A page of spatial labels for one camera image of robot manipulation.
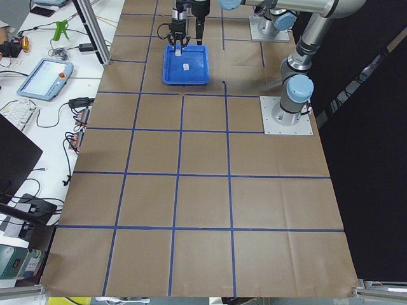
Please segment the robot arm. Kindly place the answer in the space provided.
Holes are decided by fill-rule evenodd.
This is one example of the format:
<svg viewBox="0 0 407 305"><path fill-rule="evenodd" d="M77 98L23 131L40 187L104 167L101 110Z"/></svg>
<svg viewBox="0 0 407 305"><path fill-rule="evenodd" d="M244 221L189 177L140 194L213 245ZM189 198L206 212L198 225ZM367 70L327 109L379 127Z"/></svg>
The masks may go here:
<svg viewBox="0 0 407 305"><path fill-rule="evenodd" d="M303 106L309 102L314 84L307 76L312 58L317 53L332 21L345 18L358 11L364 1L220 1L224 10L234 10L241 5L262 9L304 11L312 14L296 49L280 66L282 96L272 109L273 120L282 126L295 125L302 116Z"/></svg>
<svg viewBox="0 0 407 305"><path fill-rule="evenodd" d="M186 22L186 1L174 1L171 22L159 25L156 31L159 39L166 39L169 44L174 47L174 52L177 56L180 56L183 53L184 48L187 47L190 41L190 36L187 35ZM169 28L169 33L166 36L161 36L159 34L160 27L163 25L167 25Z"/></svg>

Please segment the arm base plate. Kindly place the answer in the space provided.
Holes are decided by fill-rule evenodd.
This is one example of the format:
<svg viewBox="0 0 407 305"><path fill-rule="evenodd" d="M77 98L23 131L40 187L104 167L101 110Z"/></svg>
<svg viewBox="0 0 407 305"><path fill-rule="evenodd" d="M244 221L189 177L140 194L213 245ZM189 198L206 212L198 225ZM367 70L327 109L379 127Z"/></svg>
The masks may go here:
<svg viewBox="0 0 407 305"><path fill-rule="evenodd" d="M291 114L280 107L280 97L260 96L259 100L265 135L313 135L306 105L299 113Z"/></svg>
<svg viewBox="0 0 407 305"><path fill-rule="evenodd" d="M288 43L287 30L277 30L271 20L264 17L249 17L251 40L262 42Z"/></svg>

